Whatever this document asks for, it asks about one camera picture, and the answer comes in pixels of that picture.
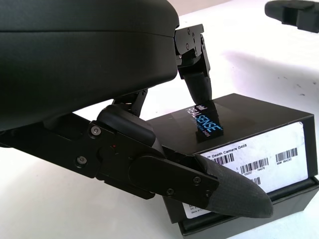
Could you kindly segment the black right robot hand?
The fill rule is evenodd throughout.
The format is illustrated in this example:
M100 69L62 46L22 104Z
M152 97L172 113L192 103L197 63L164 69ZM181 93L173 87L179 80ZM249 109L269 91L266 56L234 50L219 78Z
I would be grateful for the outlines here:
M272 0L265 4L265 15L299 30L319 32L319 2L310 0Z

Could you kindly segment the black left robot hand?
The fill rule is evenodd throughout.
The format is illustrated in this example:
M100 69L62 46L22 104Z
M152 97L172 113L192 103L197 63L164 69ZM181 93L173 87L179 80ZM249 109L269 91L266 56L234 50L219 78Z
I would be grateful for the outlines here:
M149 88L180 74L212 98L203 27L179 28L166 0L3 0L0 145L143 199L269 218L254 182L163 146L139 117Z

